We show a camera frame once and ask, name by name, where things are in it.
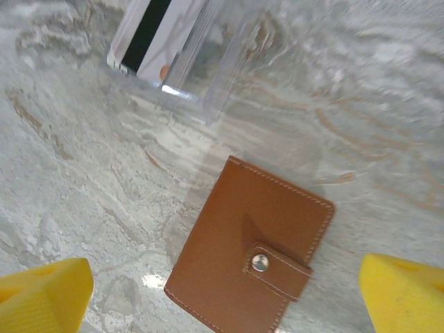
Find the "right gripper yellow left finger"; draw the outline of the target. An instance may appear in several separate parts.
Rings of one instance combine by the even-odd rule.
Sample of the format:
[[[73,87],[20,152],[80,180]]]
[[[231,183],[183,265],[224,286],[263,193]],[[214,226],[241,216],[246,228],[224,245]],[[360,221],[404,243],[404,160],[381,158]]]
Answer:
[[[85,258],[0,277],[0,333],[78,333],[94,280]]]

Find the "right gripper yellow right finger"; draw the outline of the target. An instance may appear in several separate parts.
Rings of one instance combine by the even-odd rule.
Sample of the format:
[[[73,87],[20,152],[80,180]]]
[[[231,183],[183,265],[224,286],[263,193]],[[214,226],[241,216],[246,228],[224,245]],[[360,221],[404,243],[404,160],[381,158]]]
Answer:
[[[359,288],[375,333],[444,333],[444,268],[370,253]]]

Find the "brown leather card holder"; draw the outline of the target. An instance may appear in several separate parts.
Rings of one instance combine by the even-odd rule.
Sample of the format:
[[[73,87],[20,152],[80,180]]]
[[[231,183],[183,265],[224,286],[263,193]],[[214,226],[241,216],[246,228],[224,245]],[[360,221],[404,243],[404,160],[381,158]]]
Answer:
[[[164,292],[216,333],[275,333],[334,213],[332,202],[229,157]]]

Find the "stack of credit cards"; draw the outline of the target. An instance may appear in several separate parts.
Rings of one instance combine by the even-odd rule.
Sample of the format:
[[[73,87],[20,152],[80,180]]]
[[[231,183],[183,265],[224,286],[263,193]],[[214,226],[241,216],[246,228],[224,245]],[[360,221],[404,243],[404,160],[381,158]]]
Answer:
[[[107,64],[160,84],[182,51],[206,0],[132,0],[110,44]]]

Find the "clear acrylic card box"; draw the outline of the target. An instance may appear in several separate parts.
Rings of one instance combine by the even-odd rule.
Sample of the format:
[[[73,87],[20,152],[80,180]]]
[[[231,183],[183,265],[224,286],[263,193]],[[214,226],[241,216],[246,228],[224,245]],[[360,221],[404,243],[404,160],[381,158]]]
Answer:
[[[160,84],[107,65],[138,101],[200,123],[213,123],[230,94],[236,73],[246,62],[263,7],[264,0],[206,0],[182,51]]]

